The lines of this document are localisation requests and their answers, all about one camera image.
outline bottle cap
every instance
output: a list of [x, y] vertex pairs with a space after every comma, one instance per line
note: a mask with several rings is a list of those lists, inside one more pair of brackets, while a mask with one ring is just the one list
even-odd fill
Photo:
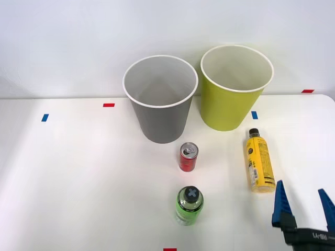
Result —
[[199, 199], [199, 190], [194, 186], [186, 187], [184, 199], [188, 203], [194, 203]]
[[257, 128], [252, 128], [252, 129], [249, 130], [249, 134], [253, 134], [253, 133], [258, 133], [258, 134], [260, 134], [260, 132], [258, 131]]

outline white table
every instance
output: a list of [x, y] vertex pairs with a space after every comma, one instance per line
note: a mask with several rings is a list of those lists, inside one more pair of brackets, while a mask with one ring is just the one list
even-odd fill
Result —
[[[248, 190], [252, 127], [268, 142], [298, 226], [326, 230], [317, 189], [335, 201], [331, 98], [261, 96], [259, 119], [249, 113], [230, 132], [206, 126], [199, 104], [177, 141], [156, 144], [125, 98], [0, 100], [0, 250], [292, 250], [271, 226], [274, 193]], [[186, 141], [199, 147], [191, 173], [176, 161]], [[174, 219], [186, 185], [205, 197], [191, 227]]]

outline bottle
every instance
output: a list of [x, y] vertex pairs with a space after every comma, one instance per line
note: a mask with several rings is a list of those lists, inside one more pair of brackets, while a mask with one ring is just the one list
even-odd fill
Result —
[[182, 188], [177, 195], [176, 219], [180, 225], [193, 225], [204, 205], [203, 194], [194, 186]]
[[269, 150], [266, 141], [260, 137], [256, 128], [249, 130], [247, 141], [247, 160], [251, 190], [254, 192], [273, 192], [276, 188]]

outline soda can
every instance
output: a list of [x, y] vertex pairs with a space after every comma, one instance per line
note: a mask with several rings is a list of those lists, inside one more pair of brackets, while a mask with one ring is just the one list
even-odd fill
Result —
[[180, 161], [179, 167], [185, 172], [190, 172], [195, 167], [195, 162], [199, 149], [196, 144], [192, 142], [186, 142], [180, 147]]
[[203, 194], [194, 186], [182, 188], [176, 201], [176, 219], [180, 225], [190, 226], [196, 222], [204, 206]]

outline cup rim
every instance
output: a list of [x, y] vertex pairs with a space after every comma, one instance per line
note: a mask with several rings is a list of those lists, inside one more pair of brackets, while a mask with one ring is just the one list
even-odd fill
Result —
[[[170, 104], [170, 105], [153, 106], [153, 105], [148, 105], [148, 104], [142, 103], [142, 102], [140, 102], [140, 101], [134, 99], [134, 98], [127, 92], [126, 87], [125, 87], [125, 78], [126, 78], [128, 72], [130, 71], [130, 69], [131, 69], [133, 66], [135, 66], [136, 64], [138, 64], [139, 62], [141, 62], [141, 61], [144, 61], [144, 60], [149, 59], [149, 58], [157, 58], [157, 57], [166, 57], [166, 58], [173, 58], [173, 59], [180, 60], [180, 61], [182, 61], [183, 63], [187, 64], [187, 65], [193, 70], [194, 75], [195, 75], [195, 79], [196, 79], [196, 83], [195, 83], [195, 86], [194, 86], [193, 91], [192, 91], [186, 98], [184, 98], [184, 99], [182, 99], [182, 100], [180, 100], [180, 101], [178, 101], [178, 102], [176, 102], [176, 103]], [[148, 56], [148, 57], [146, 57], [146, 58], [140, 59], [140, 60], [136, 61], [135, 63], [133, 63], [133, 64], [126, 70], [126, 72], [125, 72], [125, 74], [124, 74], [124, 77], [123, 77], [123, 79], [122, 79], [122, 86], [123, 86], [124, 91], [125, 91], [126, 95], [128, 96], [128, 98], [130, 98], [132, 101], [134, 101], [135, 103], [137, 103], [137, 104], [139, 104], [139, 105], [141, 105], [141, 106], [145, 106], [145, 107], [149, 107], [149, 108], [169, 108], [169, 107], [174, 107], [174, 106], [180, 105], [180, 104], [182, 104], [183, 102], [187, 101], [189, 98], [191, 98], [191, 97], [193, 96], [194, 92], [197, 90], [198, 82], [199, 82], [199, 80], [198, 80], [198, 74], [197, 74], [197, 72], [195, 71], [194, 67], [191, 66], [191, 64], [188, 63], [187, 61], [185, 61], [185, 60], [183, 60], [183, 59], [180, 59], [180, 58], [178, 58], [178, 57], [176, 57], [176, 56], [170, 56], [170, 55], [154, 55], [154, 56]]]
[[[209, 52], [211, 52], [211, 51], [213, 51], [213, 50], [216, 50], [216, 49], [218, 49], [218, 48], [221, 48], [221, 47], [242, 47], [242, 48], [251, 50], [251, 51], [253, 51], [253, 52], [256, 52], [258, 55], [260, 55], [261, 57], [263, 57], [263, 58], [269, 63], [269, 65], [270, 65], [270, 67], [271, 67], [271, 77], [270, 77], [269, 81], [268, 81], [265, 85], [263, 85], [263, 86], [261, 86], [261, 87], [259, 87], [259, 88], [256, 88], [256, 89], [251, 89], [251, 90], [235, 90], [235, 89], [230, 89], [230, 88], [227, 88], [227, 87], [224, 87], [224, 86], [222, 86], [222, 85], [219, 85], [219, 84], [215, 83], [210, 77], [207, 76], [206, 72], [204, 71], [204, 68], [203, 68], [203, 62], [204, 62], [204, 58], [205, 58], [205, 56], [206, 56]], [[219, 46], [216, 46], [216, 47], [214, 47], [214, 48], [211, 48], [211, 49], [210, 49], [209, 51], [207, 51], [207, 52], [203, 55], [203, 57], [201, 58], [200, 67], [201, 67], [201, 71], [202, 71], [203, 75], [204, 75], [204, 76], [205, 76], [205, 77], [206, 77], [212, 84], [216, 85], [217, 87], [219, 87], [219, 88], [221, 88], [221, 89], [228, 90], [228, 91], [230, 91], [230, 92], [235, 92], [235, 93], [253, 93], [253, 92], [256, 92], [256, 91], [258, 91], [258, 90], [262, 90], [262, 89], [264, 89], [264, 88], [265, 88], [265, 87], [272, 81], [273, 76], [274, 76], [274, 68], [273, 68], [273, 65], [272, 65], [271, 61], [270, 61], [270, 60], [269, 60], [263, 53], [259, 52], [258, 50], [255, 50], [255, 49], [253, 49], [253, 48], [251, 48], [251, 47], [247, 47], [247, 46], [245, 46], [245, 45], [239, 45], [239, 44], [224, 44], [224, 45], [219, 45]]]

